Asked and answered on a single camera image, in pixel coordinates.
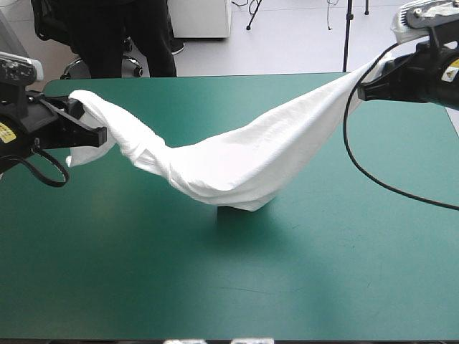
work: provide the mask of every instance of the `tile floor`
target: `tile floor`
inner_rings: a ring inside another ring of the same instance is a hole
[[[370,0],[370,15],[364,15],[364,0],[354,0],[348,70],[368,62],[394,43],[390,31],[392,18],[407,0]],[[0,0],[0,9],[28,51],[42,61],[45,81],[57,79],[67,63],[75,58],[70,49],[35,36],[29,0]],[[253,75],[305,72],[338,72],[342,68],[347,1],[331,7],[328,30],[326,0],[263,0],[252,30],[245,27],[250,19],[247,6],[232,6],[232,32],[229,39],[190,40],[176,55],[179,76]],[[415,43],[404,44],[395,54],[413,51]],[[136,51],[133,56],[146,65]],[[131,70],[126,67],[126,76]],[[85,70],[78,77],[87,77]],[[449,111],[459,131],[459,112]]]

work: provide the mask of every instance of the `white towel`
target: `white towel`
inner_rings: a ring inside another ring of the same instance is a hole
[[[384,62],[366,80],[374,79]],[[333,133],[352,87],[370,64],[267,111],[245,127],[178,148],[168,147],[123,108],[94,93],[74,91],[70,97],[85,108],[82,121],[93,128],[106,126],[108,142],[100,148],[72,148],[67,164],[94,161],[117,143],[134,166],[164,177],[197,201],[255,211],[273,199]],[[360,102],[354,96],[350,112]]]

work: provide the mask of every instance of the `warning sticker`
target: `warning sticker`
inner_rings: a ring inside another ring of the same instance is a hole
[[[0,122],[0,140],[3,143],[9,143],[16,139],[16,135],[13,133],[13,130],[8,128],[5,124]]]
[[[446,82],[453,82],[458,72],[459,67],[448,67],[443,73],[442,80]]]
[[[455,60],[455,61],[450,65],[450,67],[459,68],[459,59]]]

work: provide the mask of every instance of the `tripod stand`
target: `tripod stand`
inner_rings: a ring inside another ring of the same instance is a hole
[[[368,16],[369,0],[365,0],[365,15]],[[349,51],[349,33],[351,31],[351,20],[354,19],[352,14],[352,0],[347,0],[347,13],[346,13],[346,38],[344,39],[344,58],[343,58],[343,72],[347,71],[347,56]]]
[[[257,8],[255,12],[252,14],[252,18],[250,19],[250,23],[247,25],[246,29],[250,30],[252,26],[253,19],[258,13],[258,9],[260,8],[262,0],[257,1]],[[369,0],[365,0],[365,15],[368,16],[370,14],[369,11]],[[354,19],[354,15],[352,14],[352,0],[347,0],[347,13],[346,13],[346,38],[344,39],[344,58],[343,58],[343,72],[347,71],[347,59],[349,54],[349,33],[351,31],[351,20]]]

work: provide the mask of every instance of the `green table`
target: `green table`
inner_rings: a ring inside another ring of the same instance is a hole
[[[178,146],[338,76],[70,80],[46,93],[92,90]],[[349,135],[384,181],[459,204],[443,108],[364,103]],[[0,338],[459,338],[459,213],[367,180],[340,130],[255,213],[194,201],[118,149],[62,189],[17,166],[0,194]]]

